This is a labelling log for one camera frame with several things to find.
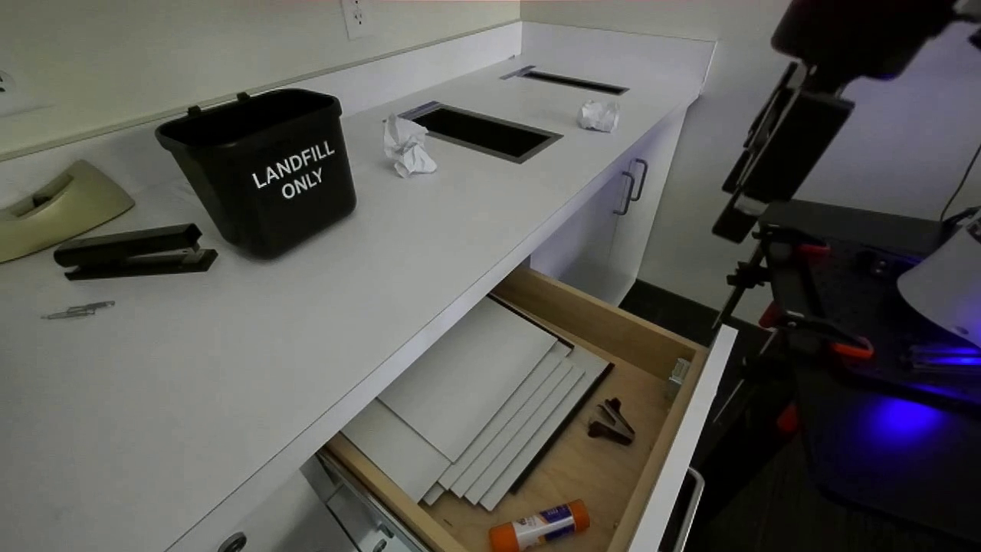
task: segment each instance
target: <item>purple light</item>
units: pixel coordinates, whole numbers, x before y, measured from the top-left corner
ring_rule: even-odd
[[[921,401],[884,400],[866,413],[866,440],[884,449],[907,449],[931,437],[941,413]]]

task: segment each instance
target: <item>open drawer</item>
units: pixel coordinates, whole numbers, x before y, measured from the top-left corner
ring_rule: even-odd
[[[494,513],[457,498],[442,498],[430,511],[402,494],[343,437],[328,442],[323,454],[340,461],[430,548],[487,548],[494,525],[568,499],[582,499],[591,525],[585,533],[565,541],[565,548],[656,548],[735,332],[724,328],[704,350],[532,269],[512,274],[494,297],[612,362],[612,371],[556,437],[516,494]],[[636,444],[585,437],[591,406],[612,397],[637,433]]]

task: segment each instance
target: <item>wall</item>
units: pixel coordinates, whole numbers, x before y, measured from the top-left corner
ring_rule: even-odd
[[[521,3],[521,19],[531,22],[717,41],[708,89],[691,112],[641,269],[641,281],[704,307],[724,303],[725,274],[748,257],[748,245],[714,241],[712,224],[725,204],[717,189],[786,72],[789,60],[769,49],[786,7],[789,0]],[[798,198],[938,217],[981,142],[981,57],[965,45],[965,32],[936,41],[895,84],[851,87],[856,116]],[[767,302],[755,291],[738,316],[755,318]]]
[[[517,0],[364,3],[375,34],[346,41],[340,0],[0,0],[41,100],[0,121],[0,159],[517,19]]]

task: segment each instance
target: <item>cabinet door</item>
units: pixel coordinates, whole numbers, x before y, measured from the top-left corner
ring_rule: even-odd
[[[598,198],[532,253],[531,268],[607,303],[619,303],[637,281],[682,127],[685,112],[666,116],[612,169]]]

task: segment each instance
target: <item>wire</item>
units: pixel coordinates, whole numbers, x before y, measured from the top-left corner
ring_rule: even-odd
[[[947,220],[947,211],[949,211],[952,201],[963,195],[963,185],[969,181],[969,176],[976,171],[978,158],[981,158],[981,145],[978,145],[969,169],[963,169],[963,178],[961,178],[956,192],[952,192],[949,201],[943,204],[941,220]]]

